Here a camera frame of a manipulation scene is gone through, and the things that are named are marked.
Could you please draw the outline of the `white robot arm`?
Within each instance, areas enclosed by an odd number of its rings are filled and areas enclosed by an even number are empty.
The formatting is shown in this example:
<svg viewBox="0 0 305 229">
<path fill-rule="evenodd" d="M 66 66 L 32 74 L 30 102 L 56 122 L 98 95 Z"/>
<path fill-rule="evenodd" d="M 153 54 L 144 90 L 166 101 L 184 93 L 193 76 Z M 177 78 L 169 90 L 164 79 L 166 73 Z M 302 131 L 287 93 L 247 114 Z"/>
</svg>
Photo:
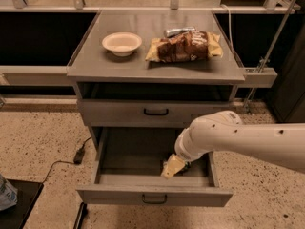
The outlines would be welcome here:
<svg viewBox="0 0 305 229">
<path fill-rule="evenodd" d="M 252 156 L 304 173 L 305 124 L 245 124 L 233 111 L 203 115 L 178 136 L 161 176 L 169 179 L 187 163 L 214 151 Z"/>
</svg>

